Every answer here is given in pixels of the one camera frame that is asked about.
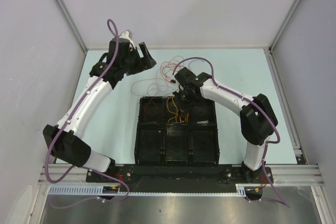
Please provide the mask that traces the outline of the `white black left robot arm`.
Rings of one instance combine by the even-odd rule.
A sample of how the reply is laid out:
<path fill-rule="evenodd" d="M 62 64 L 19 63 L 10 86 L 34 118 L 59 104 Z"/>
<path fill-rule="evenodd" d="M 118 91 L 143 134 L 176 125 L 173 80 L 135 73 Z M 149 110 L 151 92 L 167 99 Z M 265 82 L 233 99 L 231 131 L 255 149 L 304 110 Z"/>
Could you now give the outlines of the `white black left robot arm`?
<path fill-rule="evenodd" d="M 82 138 L 96 110 L 125 76 L 156 65 L 144 42 L 135 46 L 127 34 L 114 38 L 89 72 L 88 81 L 77 101 L 56 125 L 46 125 L 43 136 L 49 155 L 75 167 L 98 171 L 105 182 L 115 178 L 114 160 L 97 153 Z"/>

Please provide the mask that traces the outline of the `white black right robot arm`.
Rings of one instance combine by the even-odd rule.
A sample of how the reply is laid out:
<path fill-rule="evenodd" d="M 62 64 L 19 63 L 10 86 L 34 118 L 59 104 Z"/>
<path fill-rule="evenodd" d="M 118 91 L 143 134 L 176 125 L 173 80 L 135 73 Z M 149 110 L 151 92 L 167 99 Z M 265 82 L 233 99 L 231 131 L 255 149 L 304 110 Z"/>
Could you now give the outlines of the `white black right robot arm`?
<path fill-rule="evenodd" d="M 263 155 L 266 142 L 278 125 L 268 98 L 263 94 L 245 96 L 221 86 L 208 73 L 195 75 L 186 67 L 179 70 L 174 78 L 179 89 L 173 95 L 182 112 L 190 113 L 197 101 L 208 99 L 239 116 L 241 133 L 247 141 L 246 154 L 241 164 L 242 176 L 249 183 L 259 179 L 265 164 Z"/>

